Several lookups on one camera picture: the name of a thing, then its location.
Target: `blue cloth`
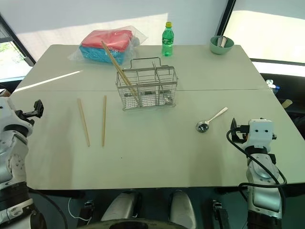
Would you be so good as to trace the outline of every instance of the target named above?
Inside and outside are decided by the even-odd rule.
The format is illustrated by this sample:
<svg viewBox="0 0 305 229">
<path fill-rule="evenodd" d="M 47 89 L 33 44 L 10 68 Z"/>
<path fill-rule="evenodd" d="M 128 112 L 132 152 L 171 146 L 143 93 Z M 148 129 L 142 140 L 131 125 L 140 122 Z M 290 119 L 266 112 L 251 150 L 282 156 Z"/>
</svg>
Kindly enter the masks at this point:
<svg viewBox="0 0 305 229">
<path fill-rule="evenodd" d="M 82 45 L 79 46 L 79 49 L 85 59 L 111 63 L 111 60 L 110 60 L 107 52 L 104 49 L 83 47 Z M 113 55 L 113 57 L 118 62 L 118 64 L 122 64 L 127 50 L 125 52 L 118 52 L 116 50 L 110 50 L 110 53 Z"/>
</svg>

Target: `wooden chopstick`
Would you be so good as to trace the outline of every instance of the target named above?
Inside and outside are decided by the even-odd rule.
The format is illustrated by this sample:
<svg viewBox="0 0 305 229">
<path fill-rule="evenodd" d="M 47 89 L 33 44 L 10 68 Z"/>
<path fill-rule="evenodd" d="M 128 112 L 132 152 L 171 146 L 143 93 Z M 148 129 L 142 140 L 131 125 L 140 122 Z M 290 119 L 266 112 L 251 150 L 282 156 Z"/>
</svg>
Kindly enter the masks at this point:
<svg viewBox="0 0 305 229">
<path fill-rule="evenodd" d="M 87 141 L 87 146 L 90 146 L 90 141 L 89 141 L 89 135 L 88 135 L 88 130 L 87 130 L 87 125 L 86 125 L 86 120 L 85 120 L 85 115 L 84 115 L 84 110 L 82 109 L 82 104 L 81 104 L 81 99 L 77 99 L 77 104 L 78 108 L 81 113 L 81 122 L 84 127 L 85 135 L 86 135 L 86 141 Z"/>
<path fill-rule="evenodd" d="M 127 78 L 126 74 L 123 72 L 123 70 L 121 69 L 121 67 L 119 66 L 119 64 L 115 60 L 115 58 L 113 57 L 113 55 L 110 53 L 107 45 L 103 41 L 102 41 L 102 45 L 103 45 L 104 50 L 109 55 L 111 62 L 113 63 L 113 65 L 115 66 L 116 70 L 120 74 L 121 78 L 125 82 L 125 84 L 127 86 L 131 86 L 131 83 L 130 83 L 129 79 Z M 137 94 L 138 94 L 137 91 L 134 88 L 130 88 L 129 90 L 133 94 L 133 96 L 134 96 L 135 100 L 137 101 L 137 103 L 139 104 L 139 100 L 138 100 L 138 96 L 137 96 Z"/>
<path fill-rule="evenodd" d="M 102 130 L 102 146 L 104 146 L 104 145 L 105 145 L 106 103 L 107 103 L 107 96 L 106 96 L 106 95 L 104 95 L 104 104 L 103 104 L 103 130 Z"/>
</svg>

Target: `spoon handle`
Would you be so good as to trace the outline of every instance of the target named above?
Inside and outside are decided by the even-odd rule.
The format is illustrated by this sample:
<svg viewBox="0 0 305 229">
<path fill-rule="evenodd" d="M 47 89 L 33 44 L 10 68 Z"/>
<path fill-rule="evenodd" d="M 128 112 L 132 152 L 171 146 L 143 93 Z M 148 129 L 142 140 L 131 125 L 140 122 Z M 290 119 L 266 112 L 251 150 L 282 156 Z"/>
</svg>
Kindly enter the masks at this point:
<svg viewBox="0 0 305 229">
<path fill-rule="evenodd" d="M 222 109 L 220 112 L 218 112 L 213 118 L 211 118 L 208 122 L 212 121 L 213 119 L 217 118 L 219 115 L 221 115 L 222 113 L 226 112 L 228 110 L 227 107 L 225 107 L 224 109 Z"/>
</svg>

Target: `green bottle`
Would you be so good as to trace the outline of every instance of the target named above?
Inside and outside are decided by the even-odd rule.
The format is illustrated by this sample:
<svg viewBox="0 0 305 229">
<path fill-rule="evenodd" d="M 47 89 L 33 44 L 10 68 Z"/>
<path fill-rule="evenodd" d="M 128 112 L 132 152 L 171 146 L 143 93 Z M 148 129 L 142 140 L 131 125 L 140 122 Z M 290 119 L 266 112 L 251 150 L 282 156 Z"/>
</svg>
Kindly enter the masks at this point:
<svg viewBox="0 0 305 229">
<path fill-rule="evenodd" d="M 162 55 L 171 56 L 173 53 L 173 31 L 172 23 L 167 22 L 165 25 L 165 30 L 162 34 Z"/>
</svg>

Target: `white wall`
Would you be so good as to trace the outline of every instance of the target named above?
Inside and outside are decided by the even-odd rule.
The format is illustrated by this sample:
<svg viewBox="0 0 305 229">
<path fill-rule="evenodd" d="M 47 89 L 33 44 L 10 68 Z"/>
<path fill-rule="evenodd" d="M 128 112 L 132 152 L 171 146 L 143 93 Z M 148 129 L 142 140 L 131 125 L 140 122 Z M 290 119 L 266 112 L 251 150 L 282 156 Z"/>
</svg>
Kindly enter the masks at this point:
<svg viewBox="0 0 305 229">
<path fill-rule="evenodd" d="M 204 44 L 215 35 L 227 0 L 0 0 L 0 13 L 33 57 L 51 44 L 79 44 L 96 29 L 133 25 L 160 45 L 166 21 L 174 44 Z"/>
<path fill-rule="evenodd" d="M 305 62 L 305 0 L 237 0 L 224 35 L 250 58 Z"/>
</svg>

